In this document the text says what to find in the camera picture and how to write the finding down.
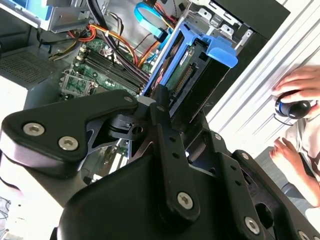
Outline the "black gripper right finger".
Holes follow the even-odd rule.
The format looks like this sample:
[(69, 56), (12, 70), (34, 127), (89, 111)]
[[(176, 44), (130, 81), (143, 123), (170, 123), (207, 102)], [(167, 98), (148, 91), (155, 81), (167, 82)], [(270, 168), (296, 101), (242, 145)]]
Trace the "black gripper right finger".
[(318, 240), (320, 234), (290, 199), (245, 151), (229, 153), (223, 138), (198, 115), (198, 138), (203, 147), (198, 166), (215, 170), (221, 191), (206, 196), (217, 202), (212, 214), (223, 240)]

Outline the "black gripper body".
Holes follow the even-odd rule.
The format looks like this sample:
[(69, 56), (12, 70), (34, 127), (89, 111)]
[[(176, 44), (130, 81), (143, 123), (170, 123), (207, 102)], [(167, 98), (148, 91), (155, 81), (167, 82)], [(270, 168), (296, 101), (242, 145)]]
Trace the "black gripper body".
[(65, 206), (59, 240), (242, 240), (226, 192), (211, 173), (190, 167), (200, 204), (191, 224), (162, 216), (152, 157), (131, 163), (78, 191)]

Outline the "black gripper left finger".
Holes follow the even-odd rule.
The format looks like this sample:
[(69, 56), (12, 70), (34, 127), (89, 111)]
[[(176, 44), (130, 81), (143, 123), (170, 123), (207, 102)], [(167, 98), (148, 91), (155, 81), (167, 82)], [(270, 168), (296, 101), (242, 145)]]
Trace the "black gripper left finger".
[(161, 216), (189, 225), (198, 219), (200, 205), (168, 107), (169, 91), (158, 85), (149, 105), (113, 90), (23, 110), (3, 120), (0, 148), (20, 165), (67, 179), (89, 153), (116, 139), (131, 140), (129, 164), (145, 157), (154, 161)]

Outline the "person's left hand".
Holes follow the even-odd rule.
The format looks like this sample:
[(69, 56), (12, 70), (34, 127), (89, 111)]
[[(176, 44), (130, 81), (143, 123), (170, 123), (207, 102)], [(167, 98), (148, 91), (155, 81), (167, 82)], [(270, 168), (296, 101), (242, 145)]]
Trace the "person's left hand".
[(299, 153), (293, 144), (285, 138), (278, 137), (274, 141), (269, 156), (286, 177), (298, 176), (305, 171)]

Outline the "person's right hand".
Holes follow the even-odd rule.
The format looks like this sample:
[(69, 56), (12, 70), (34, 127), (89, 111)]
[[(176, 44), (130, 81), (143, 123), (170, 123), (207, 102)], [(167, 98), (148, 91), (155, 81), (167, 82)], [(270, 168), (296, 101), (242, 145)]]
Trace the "person's right hand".
[(273, 96), (294, 91), (282, 98), (283, 103), (320, 100), (320, 67), (304, 66), (295, 69), (272, 90)]

